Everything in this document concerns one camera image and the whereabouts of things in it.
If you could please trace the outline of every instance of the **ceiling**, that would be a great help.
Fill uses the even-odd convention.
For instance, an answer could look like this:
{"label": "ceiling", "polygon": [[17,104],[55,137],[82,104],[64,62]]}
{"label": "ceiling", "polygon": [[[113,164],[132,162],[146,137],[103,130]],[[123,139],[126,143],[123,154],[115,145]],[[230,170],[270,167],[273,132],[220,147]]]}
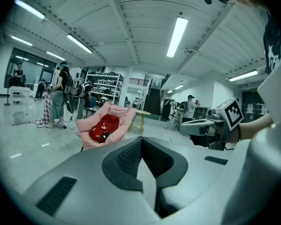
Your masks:
{"label": "ceiling", "polygon": [[[248,86],[266,76],[263,33],[267,16],[262,9],[217,0],[212,5],[204,0],[22,1],[43,12],[45,19],[15,4],[3,31],[31,42],[35,50],[64,57],[74,67],[132,65],[173,74],[186,82],[212,70],[229,78],[260,69],[261,74],[235,82]],[[175,56],[169,58],[166,54],[178,16],[189,23]],[[70,41],[69,33],[93,53]]]}

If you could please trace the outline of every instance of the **cap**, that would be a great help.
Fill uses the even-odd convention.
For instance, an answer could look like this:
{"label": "cap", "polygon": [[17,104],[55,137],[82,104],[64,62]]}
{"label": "cap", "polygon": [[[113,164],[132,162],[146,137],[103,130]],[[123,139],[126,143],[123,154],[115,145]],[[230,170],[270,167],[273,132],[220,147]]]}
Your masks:
{"label": "cap", "polygon": [[67,64],[67,62],[61,62],[60,63],[60,67],[68,67],[69,65]]}

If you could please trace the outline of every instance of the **table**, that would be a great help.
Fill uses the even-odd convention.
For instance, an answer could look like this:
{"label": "table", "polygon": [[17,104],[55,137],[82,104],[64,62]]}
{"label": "table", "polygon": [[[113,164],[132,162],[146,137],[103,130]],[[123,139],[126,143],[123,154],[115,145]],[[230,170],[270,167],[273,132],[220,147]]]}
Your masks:
{"label": "table", "polygon": [[136,119],[137,114],[140,113],[141,114],[141,136],[144,136],[144,115],[151,115],[151,113],[146,112],[146,111],[142,111],[142,110],[136,110],[136,114],[132,120],[132,123],[130,125],[130,128],[132,127],[134,120]]}
{"label": "table", "polygon": [[20,101],[26,103],[26,114],[28,115],[29,111],[29,103],[30,103],[30,88],[25,87],[16,87],[11,86],[9,88],[9,95],[10,95],[10,104],[11,104],[11,113],[14,117],[14,123],[15,124],[15,110],[14,110],[14,102]]}

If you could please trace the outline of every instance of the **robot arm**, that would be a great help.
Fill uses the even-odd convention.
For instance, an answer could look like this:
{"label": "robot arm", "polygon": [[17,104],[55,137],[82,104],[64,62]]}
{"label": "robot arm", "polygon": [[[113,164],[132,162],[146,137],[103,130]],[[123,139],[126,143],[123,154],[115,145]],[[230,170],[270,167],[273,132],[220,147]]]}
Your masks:
{"label": "robot arm", "polygon": [[[244,119],[236,98],[229,99],[217,106],[209,109],[206,119],[193,120],[181,123],[178,131],[183,134],[206,136],[209,149],[224,150],[225,143],[230,138],[231,131]],[[216,133],[216,126],[222,127],[221,135]]]}

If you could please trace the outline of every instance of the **pink chair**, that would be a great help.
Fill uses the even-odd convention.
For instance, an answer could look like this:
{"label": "pink chair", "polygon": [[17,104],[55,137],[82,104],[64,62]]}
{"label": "pink chair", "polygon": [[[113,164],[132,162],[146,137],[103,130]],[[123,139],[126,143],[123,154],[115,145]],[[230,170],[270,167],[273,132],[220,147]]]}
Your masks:
{"label": "pink chair", "polygon": [[[111,103],[105,103],[94,115],[86,119],[81,119],[76,122],[78,127],[79,136],[82,139],[82,149],[97,148],[109,143],[125,140],[125,134],[129,128],[131,120],[135,114],[136,109],[118,107]],[[104,143],[98,143],[89,136],[90,129],[96,125],[101,118],[106,115],[115,115],[120,119],[118,129],[113,132]]]}

